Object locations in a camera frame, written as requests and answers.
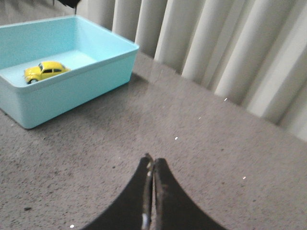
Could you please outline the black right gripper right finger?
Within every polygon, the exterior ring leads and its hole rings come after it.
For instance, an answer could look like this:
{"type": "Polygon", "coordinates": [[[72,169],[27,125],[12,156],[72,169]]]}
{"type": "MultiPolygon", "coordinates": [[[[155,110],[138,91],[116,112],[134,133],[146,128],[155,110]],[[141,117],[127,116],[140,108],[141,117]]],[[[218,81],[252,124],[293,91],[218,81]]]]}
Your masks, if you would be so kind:
{"type": "Polygon", "coordinates": [[[173,176],[167,161],[154,163],[157,230],[224,230],[186,194],[173,176]]]}

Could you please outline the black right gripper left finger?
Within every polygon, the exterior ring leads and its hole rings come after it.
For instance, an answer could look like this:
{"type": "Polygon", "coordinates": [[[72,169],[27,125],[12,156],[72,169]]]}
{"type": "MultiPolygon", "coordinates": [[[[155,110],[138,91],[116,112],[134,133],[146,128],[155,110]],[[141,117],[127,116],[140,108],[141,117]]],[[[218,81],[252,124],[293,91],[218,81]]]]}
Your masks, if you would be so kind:
{"type": "Polygon", "coordinates": [[[145,153],[119,196],[84,230],[148,230],[153,196],[153,159],[145,153]]]}

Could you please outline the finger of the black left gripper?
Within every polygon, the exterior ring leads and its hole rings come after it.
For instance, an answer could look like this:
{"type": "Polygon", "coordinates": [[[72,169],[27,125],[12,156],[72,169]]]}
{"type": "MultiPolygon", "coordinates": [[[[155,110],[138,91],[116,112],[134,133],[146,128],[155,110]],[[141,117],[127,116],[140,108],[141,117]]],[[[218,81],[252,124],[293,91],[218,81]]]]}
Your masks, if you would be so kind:
{"type": "Polygon", "coordinates": [[[52,6],[64,13],[77,13],[80,0],[53,0],[52,6]]]}

